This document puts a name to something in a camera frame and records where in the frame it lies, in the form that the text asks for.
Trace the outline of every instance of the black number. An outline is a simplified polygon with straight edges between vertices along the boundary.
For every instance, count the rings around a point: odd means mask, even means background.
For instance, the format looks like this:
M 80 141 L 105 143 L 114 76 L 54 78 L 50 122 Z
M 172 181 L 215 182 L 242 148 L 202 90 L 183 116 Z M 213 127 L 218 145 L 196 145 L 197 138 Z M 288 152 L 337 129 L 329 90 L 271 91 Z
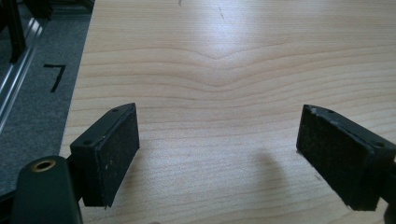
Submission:
M 61 70 L 59 71 L 58 76 L 56 77 L 56 81 L 53 84 L 52 89 L 50 90 L 50 92 L 55 92 L 56 88 L 58 88 L 59 83 L 61 82 L 62 79 L 62 75 L 64 74 L 64 69 L 66 68 L 66 65 L 64 64 L 60 64 L 60 65 L 56 65 L 56 64 L 44 64 L 44 67 L 48 67 L 48 68 L 61 68 Z

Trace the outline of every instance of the ink mark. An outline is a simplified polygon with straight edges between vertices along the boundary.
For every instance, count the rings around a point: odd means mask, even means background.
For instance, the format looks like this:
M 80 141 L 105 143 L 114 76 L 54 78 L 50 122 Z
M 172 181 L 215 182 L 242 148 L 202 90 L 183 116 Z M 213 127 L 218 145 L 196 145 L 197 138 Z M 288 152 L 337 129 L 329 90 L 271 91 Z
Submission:
M 59 71 L 58 76 L 56 77 L 56 81 L 53 84 L 52 89 L 50 90 L 50 92 L 55 92 L 56 89 L 58 88 L 59 83 L 61 82 L 62 75 L 64 74 L 64 69 L 66 68 L 66 65 L 65 64 L 59 64 L 59 65 L 56 65 L 56 64 L 44 64 L 43 67 L 45 67 L 45 68 L 61 68 L 61 70 Z
M 222 14 L 222 11 L 221 11 L 221 7 L 219 7 L 219 11 L 220 11 L 220 16 L 223 18 L 223 20 L 224 20 L 224 15 Z
M 317 178 L 317 180 L 322 181 L 322 178 L 319 175 L 315 175 L 315 177 Z

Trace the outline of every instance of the brass insert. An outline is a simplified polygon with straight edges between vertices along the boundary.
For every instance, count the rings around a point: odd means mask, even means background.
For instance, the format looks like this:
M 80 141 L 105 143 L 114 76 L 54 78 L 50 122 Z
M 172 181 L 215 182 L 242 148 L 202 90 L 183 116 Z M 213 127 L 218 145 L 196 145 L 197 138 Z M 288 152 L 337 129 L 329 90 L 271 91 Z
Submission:
M 55 164 L 56 164 L 55 160 L 39 161 L 39 162 L 37 162 L 36 164 L 33 165 L 32 171 L 36 172 L 36 173 L 48 171 Z

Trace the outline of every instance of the wooden table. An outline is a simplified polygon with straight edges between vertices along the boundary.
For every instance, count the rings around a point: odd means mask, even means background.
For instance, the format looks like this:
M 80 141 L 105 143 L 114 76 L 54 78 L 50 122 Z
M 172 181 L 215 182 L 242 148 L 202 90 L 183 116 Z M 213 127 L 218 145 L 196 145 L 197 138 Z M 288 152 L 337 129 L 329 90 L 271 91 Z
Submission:
M 396 142 L 396 2 L 97 0 L 61 155 L 135 102 L 141 139 L 86 223 L 383 223 L 296 153 L 303 104 Z

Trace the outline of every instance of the black clamp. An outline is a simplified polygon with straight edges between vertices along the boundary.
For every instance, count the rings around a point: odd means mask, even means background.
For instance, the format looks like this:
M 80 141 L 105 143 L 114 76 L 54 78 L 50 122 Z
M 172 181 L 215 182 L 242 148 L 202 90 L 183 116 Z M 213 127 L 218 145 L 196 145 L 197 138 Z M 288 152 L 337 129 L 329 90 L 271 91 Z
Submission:
M 388 204 L 396 223 L 396 146 L 332 110 L 304 105 L 297 149 L 343 202 L 357 211 Z
M 27 164 L 17 189 L 0 198 L 0 223 L 82 223 L 78 201 L 111 206 L 139 149 L 134 104 L 109 110 L 71 145 L 67 159 Z

